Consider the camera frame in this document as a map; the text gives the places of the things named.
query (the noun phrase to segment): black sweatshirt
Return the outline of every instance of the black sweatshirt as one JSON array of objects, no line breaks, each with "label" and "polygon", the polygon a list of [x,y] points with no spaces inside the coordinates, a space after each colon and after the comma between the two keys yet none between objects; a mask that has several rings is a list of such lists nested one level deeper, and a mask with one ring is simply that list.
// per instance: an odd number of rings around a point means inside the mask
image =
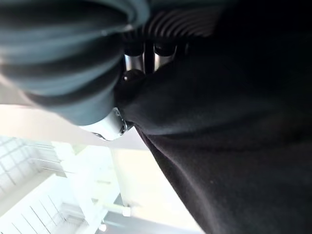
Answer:
[{"label": "black sweatshirt", "polygon": [[232,10],[122,104],[206,233],[312,232],[312,25],[293,4]]}]

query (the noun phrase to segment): clothing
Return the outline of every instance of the clothing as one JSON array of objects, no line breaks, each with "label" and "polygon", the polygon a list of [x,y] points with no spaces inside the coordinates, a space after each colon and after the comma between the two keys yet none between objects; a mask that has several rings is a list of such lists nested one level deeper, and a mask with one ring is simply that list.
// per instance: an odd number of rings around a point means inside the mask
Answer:
[{"label": "clothing", "polygon": [[[307,234],[311,32],[258,25],[246,35],[248,18],[244,30],[227,28],[235,12],[213,38],[193,41],[187,57],[149,75],[120,108],[206,233]],[[282,22],[287,14],[276,15]]]}]

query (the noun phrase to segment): black fabric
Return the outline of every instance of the black fabric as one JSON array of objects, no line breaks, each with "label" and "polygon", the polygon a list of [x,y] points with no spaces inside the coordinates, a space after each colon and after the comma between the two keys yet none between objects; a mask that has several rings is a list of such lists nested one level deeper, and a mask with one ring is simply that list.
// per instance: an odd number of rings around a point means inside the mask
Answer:
[{"label": "black fabric", "polygon": [[[312,34],[309,25],[274,30],[270,14],[263,33],[247,17],[245,30],[226,30],[238,10],[120,108],[206,233],[308,234]],[[287,14],[275,10],[281,22]]]}]

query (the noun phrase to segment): white wall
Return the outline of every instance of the white wall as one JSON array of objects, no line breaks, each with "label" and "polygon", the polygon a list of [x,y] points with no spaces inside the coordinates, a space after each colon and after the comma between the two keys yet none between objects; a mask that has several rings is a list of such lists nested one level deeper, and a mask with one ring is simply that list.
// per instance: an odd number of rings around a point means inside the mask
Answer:
[{"label": "white wall", "polygon": [[0,105],[0,135],[32,140],[62,141],[110,148],[147,149],[132,129],[114,141],[103,141],[56,114],[18,105]]},{"label": "white wall", "polygon": [[0,83],[0,104],[29,105],[29,102],[19,95],[16,88],[4,86]]},{"label": "white wall", "polygon": [[112,150],[120,193],[134,217],[200,231],[149,151]]}]

